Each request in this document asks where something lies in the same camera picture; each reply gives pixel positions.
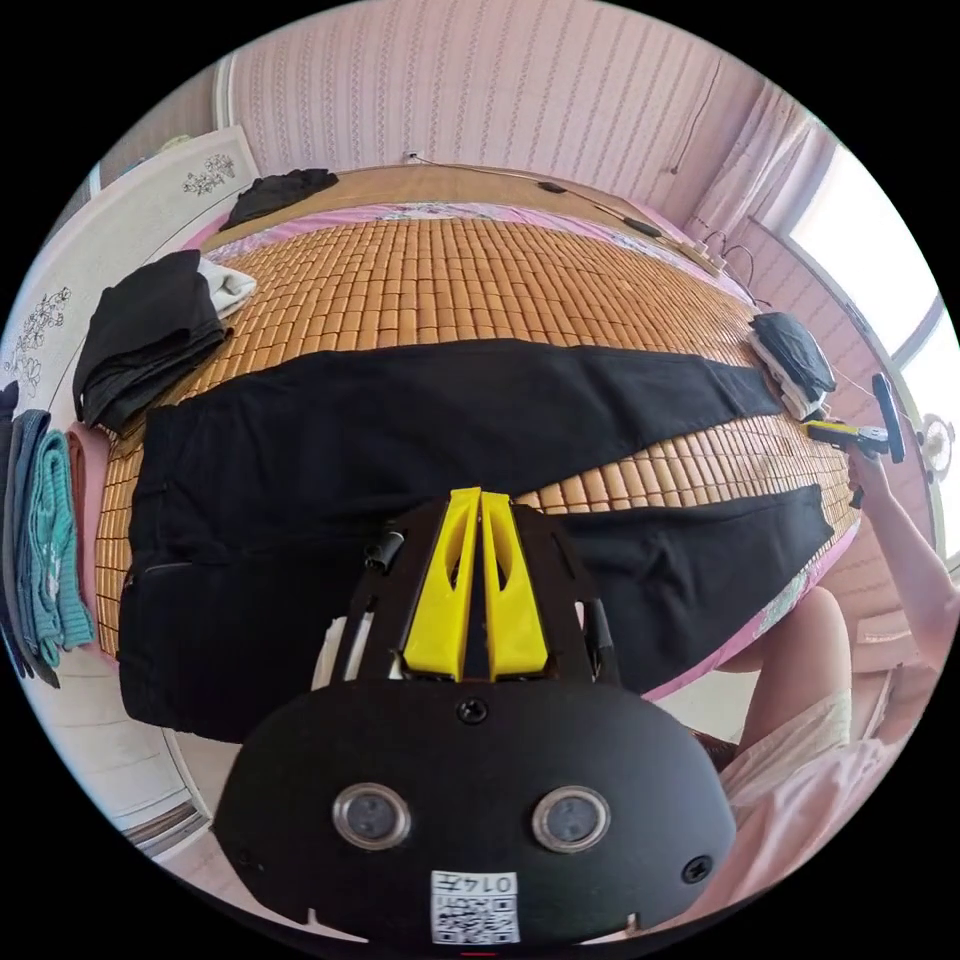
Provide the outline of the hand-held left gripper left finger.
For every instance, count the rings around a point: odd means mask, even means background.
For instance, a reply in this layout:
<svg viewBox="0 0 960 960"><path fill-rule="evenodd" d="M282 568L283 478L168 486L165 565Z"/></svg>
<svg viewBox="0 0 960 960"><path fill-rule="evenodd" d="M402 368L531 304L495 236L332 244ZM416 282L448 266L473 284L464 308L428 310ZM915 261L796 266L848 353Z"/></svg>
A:
<svg viewBox="0 0 960 960"><path fill-rule="evenodd" d="M478 487L453 490L442 512L403 648L414 673L463 677L480 495Z"/></svg>

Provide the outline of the person's right hand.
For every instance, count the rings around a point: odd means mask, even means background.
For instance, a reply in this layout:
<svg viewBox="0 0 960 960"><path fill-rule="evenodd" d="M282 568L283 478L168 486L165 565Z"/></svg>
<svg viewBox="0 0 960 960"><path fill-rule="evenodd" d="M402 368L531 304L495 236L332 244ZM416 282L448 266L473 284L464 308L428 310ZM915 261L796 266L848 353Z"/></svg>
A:
<svg viewBox="0 0 960 960"><path fill-rule="evenodd" d="M893 501L887 474L878 456L865 453L859 447L850 447L847 464L848 485L857 509L873 516Z"/></svg>

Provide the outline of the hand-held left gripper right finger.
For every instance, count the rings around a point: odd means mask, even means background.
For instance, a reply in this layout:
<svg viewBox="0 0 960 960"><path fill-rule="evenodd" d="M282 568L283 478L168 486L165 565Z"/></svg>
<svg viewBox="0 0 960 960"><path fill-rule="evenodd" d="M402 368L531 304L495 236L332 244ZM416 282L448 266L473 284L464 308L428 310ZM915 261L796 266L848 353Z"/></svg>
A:
<svg viewBox="0 0 960 960"><path fill-rule="evenodd" d="M538 676L548 647L513 505L481 494L482 572L490 679Z"/></svg>

